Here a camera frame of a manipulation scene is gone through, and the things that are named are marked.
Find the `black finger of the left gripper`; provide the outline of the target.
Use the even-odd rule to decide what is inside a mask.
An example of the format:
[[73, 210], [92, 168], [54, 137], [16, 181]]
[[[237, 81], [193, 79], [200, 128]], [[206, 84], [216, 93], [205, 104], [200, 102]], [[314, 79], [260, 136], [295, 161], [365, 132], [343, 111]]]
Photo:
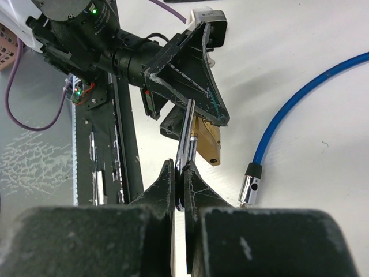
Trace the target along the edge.
[[184, 109], [174, 106], [160, 124], [160, 134], [169, 139], [179, 140], [182, 131]]
[[198, 116], [216, 126], [227, 126], [230, 115], [214, 80], [207, 55], [210, 24], [201, 22], [193, 31], [187, 30], [190, 61], [185, 72], [189, 75], [190, 99], [195, 100]]

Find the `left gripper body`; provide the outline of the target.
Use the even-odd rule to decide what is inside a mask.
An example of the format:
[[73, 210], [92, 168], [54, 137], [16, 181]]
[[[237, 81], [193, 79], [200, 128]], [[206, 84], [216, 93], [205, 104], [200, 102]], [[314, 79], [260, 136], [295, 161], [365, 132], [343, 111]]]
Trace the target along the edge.
[[160, 34], [151, 34], [140, 43], [141, 75], [144, 88], [155, 98], [159, 104], [154, 104], [154, 113], [158, 113], [167, 101], [184, 107], [190, 99], [190, 82], [185, 72], [190, 61], [188, 56], [189, 33], [177, 33], [164, 46], [152, 38]]

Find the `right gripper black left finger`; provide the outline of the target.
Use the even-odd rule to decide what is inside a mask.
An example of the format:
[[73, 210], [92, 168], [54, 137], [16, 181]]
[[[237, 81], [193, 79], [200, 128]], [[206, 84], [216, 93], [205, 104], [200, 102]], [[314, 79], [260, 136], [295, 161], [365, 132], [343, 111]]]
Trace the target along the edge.
[[128, 205], [35, 207], [1, 245], [2, 276], [174, 276], [175, 170]]

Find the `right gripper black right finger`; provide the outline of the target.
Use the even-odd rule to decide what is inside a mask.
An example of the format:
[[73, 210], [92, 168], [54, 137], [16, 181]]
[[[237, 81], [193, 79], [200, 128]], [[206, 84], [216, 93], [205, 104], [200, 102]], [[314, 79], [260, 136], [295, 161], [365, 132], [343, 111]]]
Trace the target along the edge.
[[358, 276], [342, 231], [316, 209], [235, 208], [183, 172], [186, 261], [192, 276]]

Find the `long-shackle brass padlock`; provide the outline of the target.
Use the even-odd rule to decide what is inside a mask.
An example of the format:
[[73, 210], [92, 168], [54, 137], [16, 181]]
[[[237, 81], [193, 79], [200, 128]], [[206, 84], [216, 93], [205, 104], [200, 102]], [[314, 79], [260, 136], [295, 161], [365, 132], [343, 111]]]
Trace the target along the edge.
[[178, 211], [182, 211], [185, 207], [183, 172], [190, 161], [195, 161], [197, 154], [211, 166], [220, 165], [221, 132], [218, 126], [195, 115], [195, 100], [190, 99], [186, 105], [175, 160], [177, 182], [175, 205]]

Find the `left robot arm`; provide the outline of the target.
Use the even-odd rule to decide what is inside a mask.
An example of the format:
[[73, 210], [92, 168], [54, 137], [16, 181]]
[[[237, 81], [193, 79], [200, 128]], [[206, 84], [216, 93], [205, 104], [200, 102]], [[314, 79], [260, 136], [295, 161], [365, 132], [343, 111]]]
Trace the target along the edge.
[[64, 73], [96, 81], [111, 73], [139, 87], [148, 116], [156, 119], [167, 102], [185, 107], [215, 126], [230, 116], [208, 52], [225, 41], [220, 10], [195, 10], [193, 22], [161, 46], [120, 28], [111, 1], [2, 1], [1, 23]]

